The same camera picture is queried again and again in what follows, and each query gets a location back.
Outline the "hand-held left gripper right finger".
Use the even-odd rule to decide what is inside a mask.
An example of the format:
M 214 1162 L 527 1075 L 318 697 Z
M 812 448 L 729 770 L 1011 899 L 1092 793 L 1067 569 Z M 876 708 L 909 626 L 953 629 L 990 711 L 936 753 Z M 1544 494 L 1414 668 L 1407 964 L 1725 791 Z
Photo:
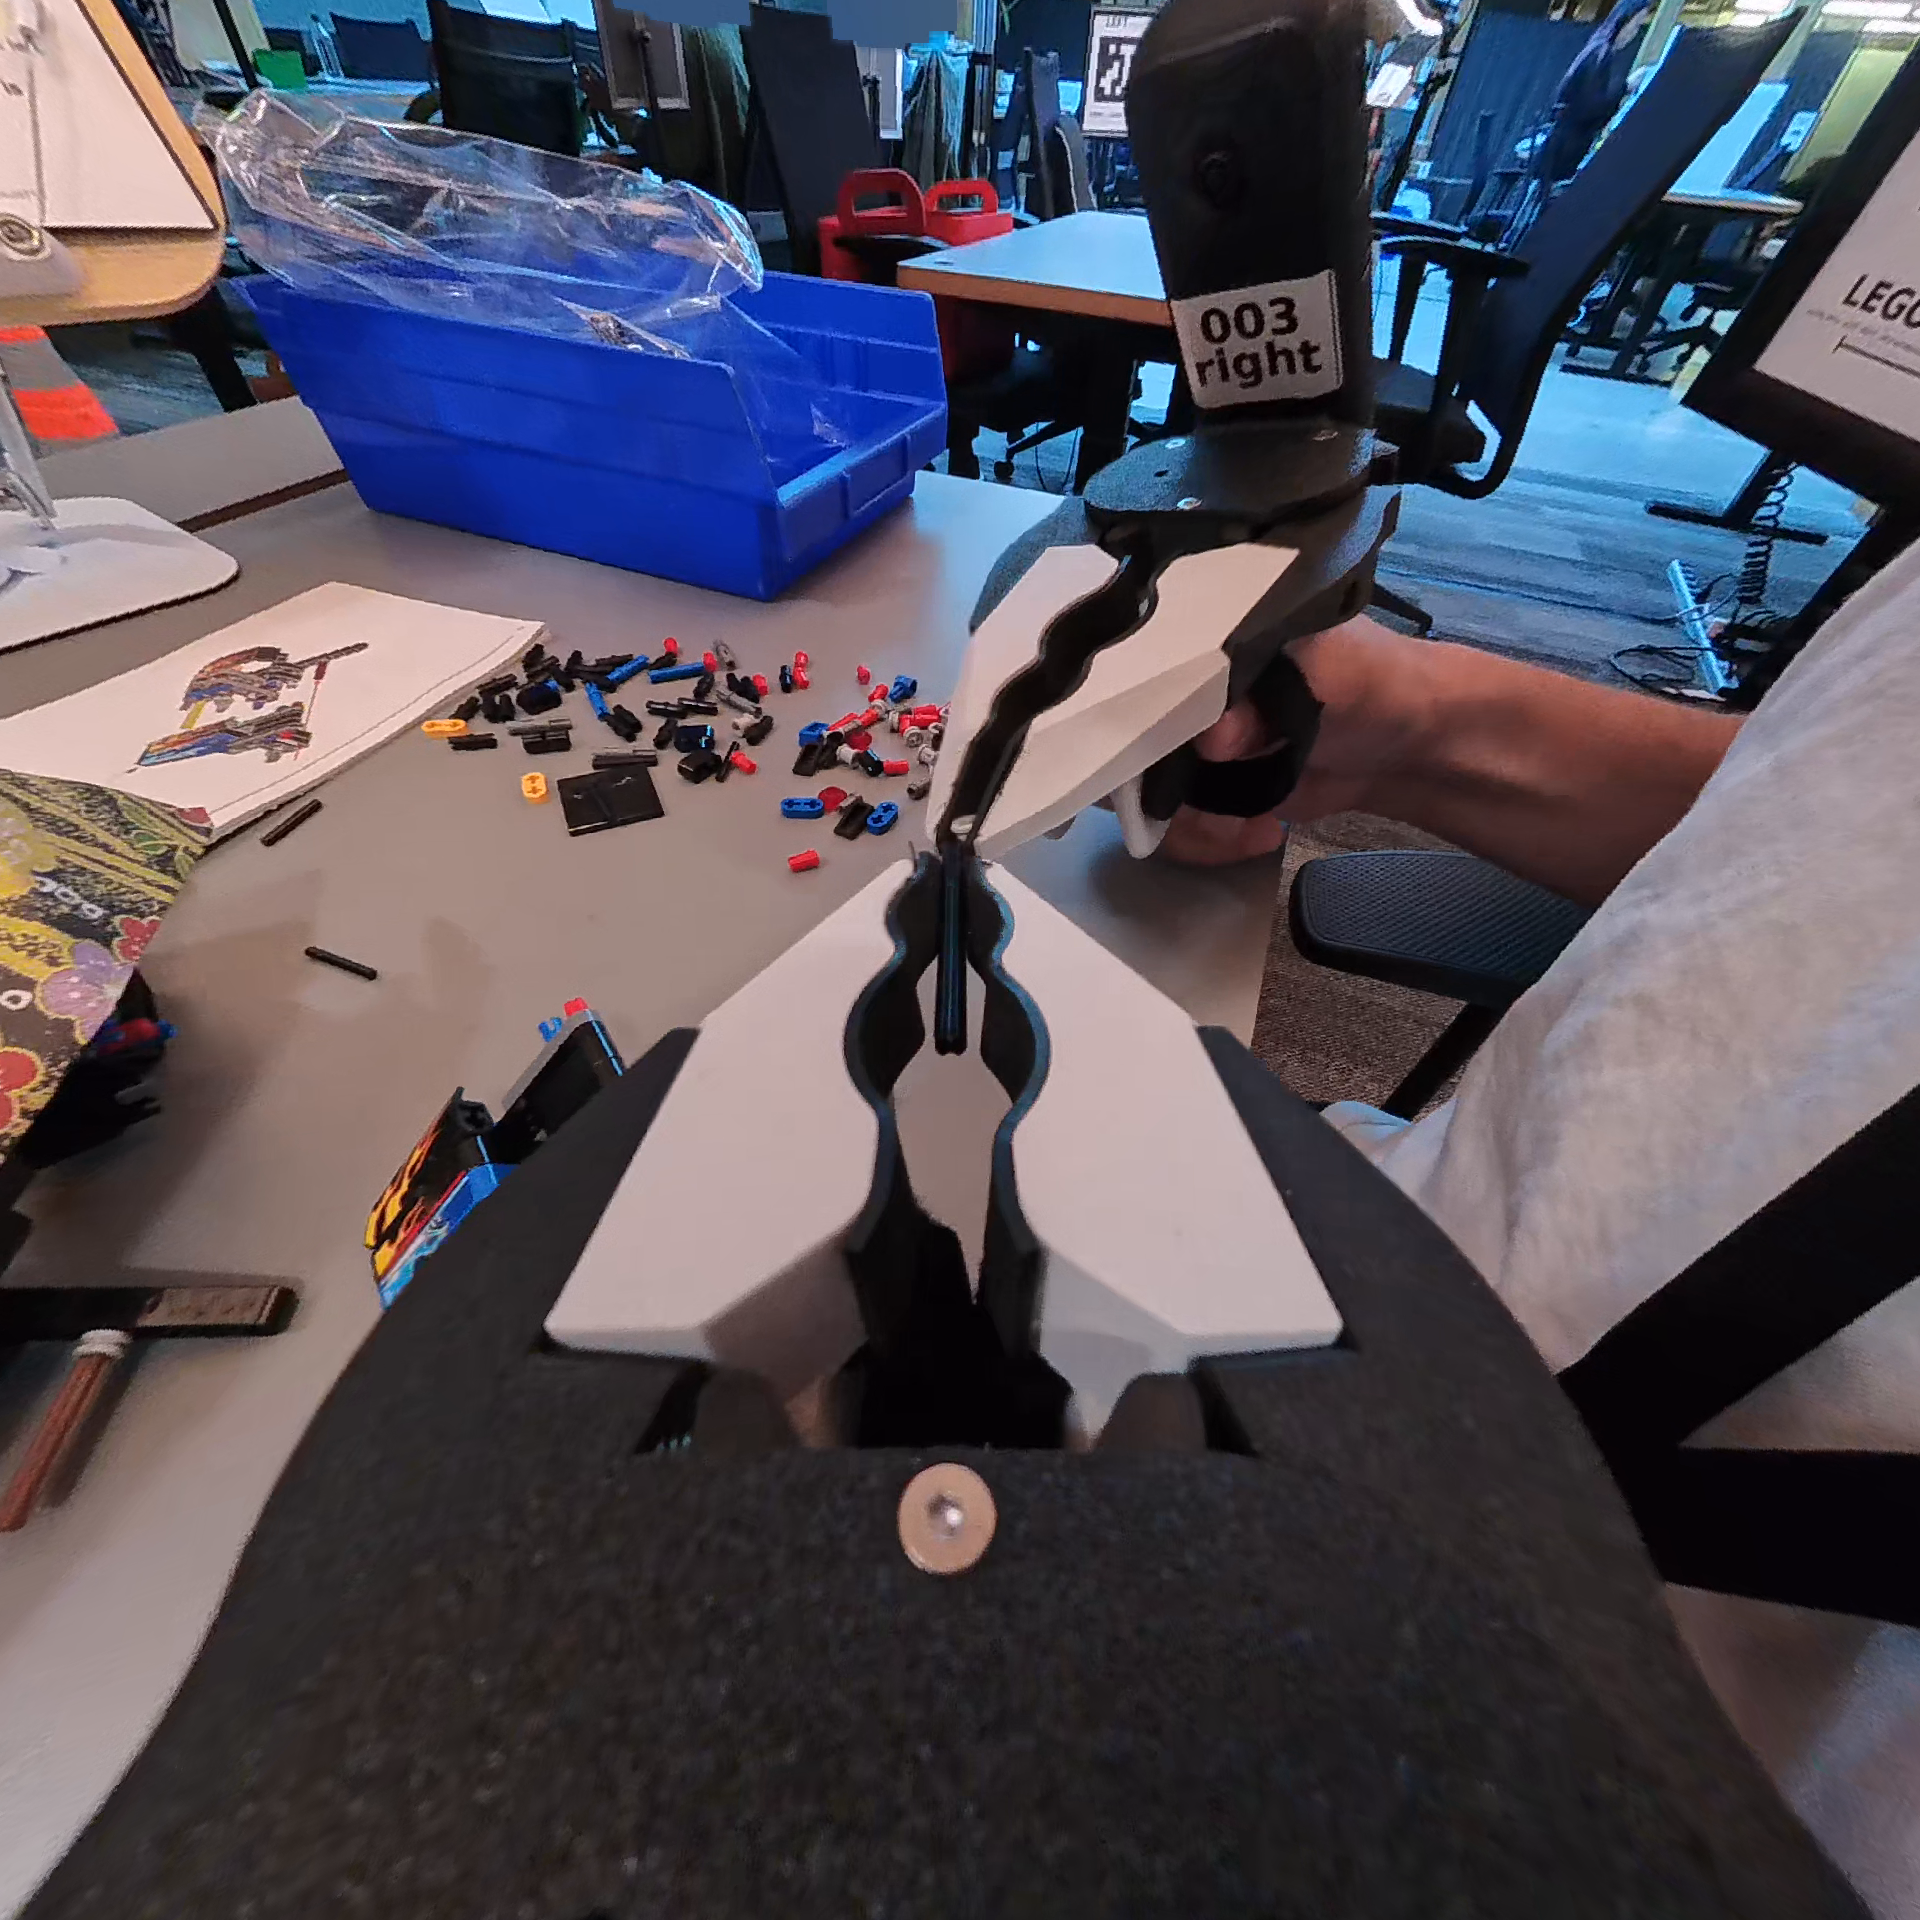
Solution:
M 1011 924 L 997 957 L 1046 1032 L 1040 1089 L 1010 1113 L 1040 1244 L 1018 1330 L 1068 1384 L 1073 1440 L 1135 1378 L 1335 1347 L 1343 1317 L 1188 1011 L 1006 867 L 985 885 Z

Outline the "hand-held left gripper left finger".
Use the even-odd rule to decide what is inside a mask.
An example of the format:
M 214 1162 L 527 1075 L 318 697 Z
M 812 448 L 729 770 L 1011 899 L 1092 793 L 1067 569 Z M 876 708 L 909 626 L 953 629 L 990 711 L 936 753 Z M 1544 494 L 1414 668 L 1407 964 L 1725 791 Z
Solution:
M 914 1195 L 895 1091 L 939 947 L 931 858 L 895 860 L 696 1029 L 545 1337 L 703 1361 L 780 1398 L 858 1352 L 948 1337 L 948 1227 Z

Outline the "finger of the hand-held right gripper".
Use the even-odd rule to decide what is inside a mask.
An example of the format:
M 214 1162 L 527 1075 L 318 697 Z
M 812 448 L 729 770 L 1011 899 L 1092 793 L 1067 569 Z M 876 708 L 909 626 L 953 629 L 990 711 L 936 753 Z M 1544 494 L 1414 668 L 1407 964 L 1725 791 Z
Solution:
M 1143 640 L 1158 642 L 1158 728 L 1154 747 L 1158 758 L 1143 773 L 1139 796 L 1147 820 L 1158 826 L 1157 844 L 1126 844 L 1132 858 L 1148 858 L 1162 846 L 1162 817 L 1178 801 L 1148 801 L 1147 775 L 1171 756 L 1229 708 L 1232 657 L 1229 642 L 1252 617 L 1261 600 L 1299 562 L 1299 549 L 1274 542 L 1236 542 L 1206 552 L 1189 552 L 1154 570 L 1157 605 Z M 974 844 L 979 858 L 1003 858 L 1023 844 Z
M 1154 570 L 1056 546 L 979 622 L 926 802 L 936 844 L 1028 844 L 1094 802 L 1126 844 L 1162 838 L 1139 796 L 1162 756 L 1162 646 L 1143 640 Z

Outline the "flame-printed lego vehicle assembly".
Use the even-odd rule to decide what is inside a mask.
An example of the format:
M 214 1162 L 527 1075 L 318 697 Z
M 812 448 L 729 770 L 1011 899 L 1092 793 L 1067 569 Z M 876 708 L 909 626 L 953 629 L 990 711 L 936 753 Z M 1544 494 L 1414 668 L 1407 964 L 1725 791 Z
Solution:
M 458 1227 L 540 1147 L 625 1075 L 621 1057 L 585 1000 L 540 1024 L 541 1049 L 501 1113 L 458 1088 L 383 1187 L 363 1244 L 383 1308 Z

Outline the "black lego truck chassis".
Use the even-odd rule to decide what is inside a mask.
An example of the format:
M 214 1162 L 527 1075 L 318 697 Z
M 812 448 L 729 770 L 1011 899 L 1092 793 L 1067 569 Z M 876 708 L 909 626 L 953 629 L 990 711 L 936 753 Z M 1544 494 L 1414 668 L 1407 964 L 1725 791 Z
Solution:
M 147 1089 L 172 1029 L 158 1000 L 132 974 L 104 1028 L 63 1075 L 51 1103 L 6 1155 L 2 1268 L 18 1259 L 34 1227 L 18 1204 L 36 1175 L 82 1152 L 122 1139 L 158 1116 Z M 18 1534 L 81 1471 L 116 1375 L 140 1347 L 163 1340 L 273 1337 L 289 1330 L 299 1298 L 291 1285 L 268 1280 L 125 1277 L 87 1285 L 2 1288 L 2 1366 L 32 1347 L 63 1347 L 64 1374 L 20 1446 L 2 1495 L 2 1530 Z

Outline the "pile of small lego pieces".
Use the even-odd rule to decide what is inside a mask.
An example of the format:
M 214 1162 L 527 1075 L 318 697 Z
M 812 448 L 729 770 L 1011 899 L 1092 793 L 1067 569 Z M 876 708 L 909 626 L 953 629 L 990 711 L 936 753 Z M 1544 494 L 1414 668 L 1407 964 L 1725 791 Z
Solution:
M 916 676 L 859 664 L 852 708 L 807 717 L 801 697 L 812 681 L 803 648 L 750 671 L 726 642 L 692 651 L 674 635 L 651 653 L 603 657 L 540 640 L 419 730 L 458 756 L 525 756 L 522 797 L 560 820 L 560 779 L 594 770 L 651 768 L 663 811 L 678 791 L 771 778 L 769 802 L 794 835 L 785 864 L 803 876 L 832 838 L 894 837 L 930 802 L 949 711 Z

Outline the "black lego plate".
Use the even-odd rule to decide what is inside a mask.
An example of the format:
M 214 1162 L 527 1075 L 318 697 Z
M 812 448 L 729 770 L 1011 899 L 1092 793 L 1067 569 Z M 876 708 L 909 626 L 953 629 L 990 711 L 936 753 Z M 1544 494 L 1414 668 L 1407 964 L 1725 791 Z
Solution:
M 567 837 L 592 837 L 663 818 L 652 770 L 640 764 L 566 778 L 557 796 Z

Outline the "lego instruction booklet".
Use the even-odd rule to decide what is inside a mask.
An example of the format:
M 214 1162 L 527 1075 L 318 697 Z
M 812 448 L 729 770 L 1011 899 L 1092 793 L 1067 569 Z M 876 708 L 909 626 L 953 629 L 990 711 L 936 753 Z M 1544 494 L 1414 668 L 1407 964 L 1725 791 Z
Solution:
M 6 717 L 2 768 L 200 813 L 227 835 L 465 700 L 541 638 L 536 620 L 326 584 Z

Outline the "person's right hand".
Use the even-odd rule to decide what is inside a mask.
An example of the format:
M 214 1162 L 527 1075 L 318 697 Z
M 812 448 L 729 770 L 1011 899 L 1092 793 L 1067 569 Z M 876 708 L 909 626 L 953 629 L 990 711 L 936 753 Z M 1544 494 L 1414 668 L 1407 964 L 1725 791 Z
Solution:
M 1289 648 L 1321 708 L 1317 743 L 1280 811 L 1241 820 L 1184 805 L 1158 855 L 1184 867 L 1233 867 L 1278 855 L 1296 826 L 1367 813 L 1469 850 L 1467 826 L 1427 788 L 1427 642 L 1357 617 Z

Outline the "small marker tag sign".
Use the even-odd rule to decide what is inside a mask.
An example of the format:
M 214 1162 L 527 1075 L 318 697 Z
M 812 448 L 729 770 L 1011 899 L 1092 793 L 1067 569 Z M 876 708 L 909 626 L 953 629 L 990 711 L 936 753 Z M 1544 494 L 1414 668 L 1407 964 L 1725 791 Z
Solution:
M 1152 8 L 1092 8 L 1078 124 L 1087 137 L 1129 137 L 1129 86 Z

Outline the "wooden background table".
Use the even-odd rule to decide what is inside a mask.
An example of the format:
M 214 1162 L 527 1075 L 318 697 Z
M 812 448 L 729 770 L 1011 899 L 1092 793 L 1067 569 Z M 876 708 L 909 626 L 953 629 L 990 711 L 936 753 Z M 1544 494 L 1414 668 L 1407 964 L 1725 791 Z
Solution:
M 1003 312 L 1085 383 L 1073 489 L 1114 462 L 1141 365 L 1175 365 L 1154 235 L 1141 214 L 1078 213 L 903 262 L 898 290 Z

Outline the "black office chair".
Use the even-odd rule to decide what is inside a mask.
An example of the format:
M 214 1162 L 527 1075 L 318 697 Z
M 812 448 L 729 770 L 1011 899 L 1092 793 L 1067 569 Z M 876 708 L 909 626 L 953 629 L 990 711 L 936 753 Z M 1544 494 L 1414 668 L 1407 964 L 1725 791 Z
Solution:
M 1397 321 L 1412 317 L 1429 268 L 1447 278 L 1434 373 L 1398 351 L 1376 360 L 1376 433 L 1398 454 L 1403 489 L 1486 499 L 1501 486 L 1581 297 L 1763 81 L 1800 18 L 1678 35 L 1618 126 L 1504 251 L 1433 222 L 1376 220 L 1379 257 L 1398 267 Z

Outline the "blue storage bin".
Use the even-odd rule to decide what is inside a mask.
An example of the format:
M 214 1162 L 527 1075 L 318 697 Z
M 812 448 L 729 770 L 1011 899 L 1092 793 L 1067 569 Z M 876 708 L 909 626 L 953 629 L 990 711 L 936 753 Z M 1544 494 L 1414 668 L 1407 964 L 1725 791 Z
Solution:
M 571 343 L 272 276 L 267 343 L 358 499 L 674 584 L 769 601 L 907 504 L 948 442 L 925 291 L 766 276 L 745 309 L 801 360 L 846 442 L 758 431 L 722 365 Z

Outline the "person's white shirt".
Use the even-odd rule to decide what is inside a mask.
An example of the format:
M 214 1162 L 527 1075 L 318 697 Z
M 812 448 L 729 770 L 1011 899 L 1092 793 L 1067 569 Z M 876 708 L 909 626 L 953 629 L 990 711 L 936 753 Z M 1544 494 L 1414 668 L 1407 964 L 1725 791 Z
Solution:
M 1689 817 L 1420 1121 L 1330 1122 L 1467 1253 L 1557 1368 L 1914 1089 L 1918 569 L 1788 664 Z M 1709 1437 L 1914 1453 L 1914 1280 Z M 1788 1739 L 1793 1810 L 1876 1916 L 1914 1916 L 1914 1628 L 1692 1615 Z

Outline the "marker sign board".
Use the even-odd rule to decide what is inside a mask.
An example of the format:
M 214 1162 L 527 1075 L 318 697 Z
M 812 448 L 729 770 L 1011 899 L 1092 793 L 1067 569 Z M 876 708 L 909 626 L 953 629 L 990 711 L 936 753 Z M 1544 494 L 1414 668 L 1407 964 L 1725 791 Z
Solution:
M 1918 502 L 1918 54 L 1793 222 L 1685 405 L 1883 508 Z

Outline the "floral patterned paper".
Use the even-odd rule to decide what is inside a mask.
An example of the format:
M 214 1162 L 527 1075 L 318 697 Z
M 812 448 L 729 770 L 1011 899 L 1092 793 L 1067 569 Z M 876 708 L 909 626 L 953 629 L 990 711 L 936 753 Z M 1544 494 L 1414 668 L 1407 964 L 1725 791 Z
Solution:
M 205 808 L 2 775 L 2 1155 L 14 1157 L 212 844 Z

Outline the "clear plastic bag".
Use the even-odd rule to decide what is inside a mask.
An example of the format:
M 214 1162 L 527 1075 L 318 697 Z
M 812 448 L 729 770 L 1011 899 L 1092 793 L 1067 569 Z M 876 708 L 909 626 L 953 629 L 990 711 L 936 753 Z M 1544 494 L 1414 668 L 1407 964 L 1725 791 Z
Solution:
M 687 183 L 255 91 L 200 116 L 227 226 L 278 285 L 545 339 L 771 370 L 762 258 Z

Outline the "wooden document stand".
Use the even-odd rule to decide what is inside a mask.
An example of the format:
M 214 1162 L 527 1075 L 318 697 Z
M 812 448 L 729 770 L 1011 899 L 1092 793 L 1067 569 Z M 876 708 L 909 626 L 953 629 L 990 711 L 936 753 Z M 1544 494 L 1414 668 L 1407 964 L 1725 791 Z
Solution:
M 96 24 L 136 98 L 214 213 L 214 231 L 56 233 L 6 214 L 6 325 L 167 317 L 200 303 L 224 253 L 224 209 L 212 170 L 114 6 L 74 4 Z M 209 542 L 122 499 L 60 502 L 43 480 L 11 384 L 2 395 L 2 648 L 86 632 L 122 617 L 224 588 L 238 562 Z

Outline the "orange traffic cone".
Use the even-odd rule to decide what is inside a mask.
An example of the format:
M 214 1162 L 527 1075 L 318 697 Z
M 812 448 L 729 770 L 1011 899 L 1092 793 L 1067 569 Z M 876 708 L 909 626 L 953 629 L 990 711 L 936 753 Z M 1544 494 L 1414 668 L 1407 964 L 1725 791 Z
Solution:
M 64 450 L 122 433 L 98 395 L 63 360 L 40 325 L 2 329 L 2 370 L 36 448 Z

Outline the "printed instruction sheet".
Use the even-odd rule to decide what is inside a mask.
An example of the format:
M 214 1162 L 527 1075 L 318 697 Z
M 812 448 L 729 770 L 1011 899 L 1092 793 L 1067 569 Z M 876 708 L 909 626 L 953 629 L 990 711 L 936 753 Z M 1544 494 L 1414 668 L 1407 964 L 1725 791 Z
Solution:
M 218 226 L 82 6 L 6 6 L 2 209 L 56 233 Z

